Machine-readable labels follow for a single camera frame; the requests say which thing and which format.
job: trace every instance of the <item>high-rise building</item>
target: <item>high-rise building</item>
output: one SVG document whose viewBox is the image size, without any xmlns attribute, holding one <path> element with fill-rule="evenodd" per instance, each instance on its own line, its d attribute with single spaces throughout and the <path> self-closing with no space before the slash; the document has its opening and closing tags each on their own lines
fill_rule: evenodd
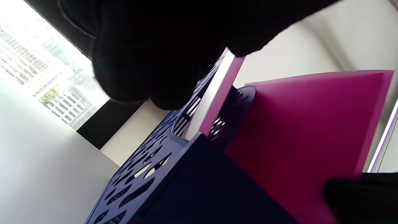
<svg viewBox="0 0 398 224">
<path fill-rule="evenodd" d="M 73 46 L 66 48 L 62 40 L 58 44 L 51 25 L 38 17 L 21 26 L 0 24 L 0 75 L 14 78 L 77 130 L 109 97 L 94 78 L 90 61 L 79 58 L 78 51 L 75 61 L 71 60 L 68 55 L 75 54 Z"/>
</svg>

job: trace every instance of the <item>perforated plastic basket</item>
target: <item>perforated plastic basket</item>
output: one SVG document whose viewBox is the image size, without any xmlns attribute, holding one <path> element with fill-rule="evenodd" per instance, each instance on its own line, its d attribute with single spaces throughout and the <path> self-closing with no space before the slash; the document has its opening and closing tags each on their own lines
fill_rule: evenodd
<svg viewBox="0 0 398 224">
<path fill-rule="evenodd" d="M 198 133 L 191 141 L 182 138 L 221 62 L 198 82 L 187 105 L 170 112 L 115 173 L 86 224 L 224 223 L 231 217 L 244 218 L 248 208 L 254 209 L 254 214 L 249 212 L 252 217 L 267 214 L 258 213 L 255 206 L 264 207 L 269 197 L 221 150 L 249 110 L 253 86 L 231 88 L 208 137 Z M 249 195 L 236 197 L 226 187 Z M 226 208 L 237 213 L 225 214 Z"/>
</svg>

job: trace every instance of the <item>window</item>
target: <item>window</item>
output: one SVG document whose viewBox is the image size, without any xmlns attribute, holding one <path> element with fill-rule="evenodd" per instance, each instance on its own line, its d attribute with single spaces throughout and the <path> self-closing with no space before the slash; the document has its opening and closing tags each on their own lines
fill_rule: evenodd
<svg viewBox="0 0 398 224">
<path fill-rule="evenodd" d="M 57 117 L 59 117 L 60 118 L 60 116 L 57 114 L 57 113 L 55 113 L 53 110 L 51 111 L 53 114 L 55 114 L 55 116 L 57 116 Z"/>
<path fill-rule="evenodd" d="M 70 96 L 68 96 L 67 98 L 68 98 L 68 100 L 70 100 L 72 103 L 74 103 L 74 104 L 76 103 L 76 101 L 74 101 Z"/>
<path fill-rule="evenodd" d="M 69 121 L 72 121 L 72 119 L 68 115 L 65 115 L 65 118 L 68 119 Z"/>
<path fill-rule="evenodd" d="M 59 105 L 64 108 L 64 110 L 68 110 L 63 104 L 59 103 Z"/>
<path fill-rule="evenodd" d="M 20 83 L 31 93 L 26 97 L 51 108 L 51 116 L 67 113 L 59 119 L 77 130 L 109 100 L 92 82 L 91 61 L 24 0 L 0 4 L 0 75 Z M 77 70 L 85 72 L 75 75 Z M 76 76 L 82 76 L 80 83 L 73 82 Z M 27 84 L 31 78 L 36 84 Z M 79 110 L 69 111 L 78 100 Z M 62 103 L 47 106 L 51 102 Z"/>
<path fill-rule="evenodd" d="M 64 112 L 63 112 L 60 108 L 58 108 L 57 106 L 55 107 L 55 109 L 56 109 L 58 112 L 64 114 Z"/>
<path fill-rule="evenodd" d="M 79 108 L 81 110 L 84 110 L 84 108 L 82 106 L 80 106 L 80 105 L 77 105 L 77 108 Z"/>
<path fill-rule="evenodd" d="M 69 107 L 71 107 L 72 105 L 68 102 L 68 101 L 66 101 L 66 100 L 62 100 L 65 104 L 67 104 Z"/>
<path fill-rule="evenodd" d="M 80 112 L 76 108 L 73 108 L 73 111 L 80 114 Z"/>
<path fill-rule="evenodd" d="M 69 113 L 68 114 L 70 114 L 72 117 L 76 117 L 76 115 L 74 115 L 73 113 L 72 113 L 72 111 L 69 111 Z"/>
</svg>

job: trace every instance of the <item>light strip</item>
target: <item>light strip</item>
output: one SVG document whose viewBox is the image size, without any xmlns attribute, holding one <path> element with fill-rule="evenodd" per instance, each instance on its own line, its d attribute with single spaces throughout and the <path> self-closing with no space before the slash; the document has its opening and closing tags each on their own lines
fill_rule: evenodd
<svg viewBox="0 0 398 224">
<path fill-rule="evenodd" d="M 378 154 L 380 153 L 381 147 L 383 146 L 383 143 L 384 143 L 384 141 L 385 141 L 385 139 L 386 139 L 386 136 L 387 136 L 387 134 L 388 134 L 388 131 L 390 130 L 391 124 L 392 124 L 392 122 L 393 122 L 393 120 L 394 120 L 394 117 L 395 117 L 395 115 L 396 115 L 397 110 L 398 110 L 398 102 L 396 101 L 396 102 L 395 102 L 395 105 L 394 105 L 394 109 L 392 110 L 390 119 L 388 120 L 386 129 L 384 129 L 383 135 L 381 136 L 381 140 L 380 140 L 380 142 L 378 143 L 378 146 L 377 146 L 377 148 L 376 148 L 376 152 L 375 152 L 375 154 L 374 154 L 374 156 L 373 156 L 373 158 L 372 158 L 371 164 L 370 164 L 370 166 L 369 166 L 369 168 L 368 168 L 368 173 L 370 173 L 370 172 L 372 171 L 373 166 L 375 165 L 376 159 L 377 159 L 377 157 L 378 157 Z"/>
</svg>

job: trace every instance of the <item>black window frame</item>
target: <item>black window frame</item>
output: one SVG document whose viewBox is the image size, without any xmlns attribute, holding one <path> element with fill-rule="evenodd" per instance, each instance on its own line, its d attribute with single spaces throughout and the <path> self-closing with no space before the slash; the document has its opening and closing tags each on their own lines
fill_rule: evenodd
<svg viewBox="0 0 398 224">
<path fill-rule="evenodd" d="M 90 47 L 93 39 L 74 27 L 63 17 L 61 10 L 58 8 L 57 0 L 25 0 L 25 2 L 75 45 L 87 58 L 91 59 Z M 143 103 L 122 104 L 111 99 L 94 113 L 77 132 L 97 149 L 101 149 Z"/>
</svg>

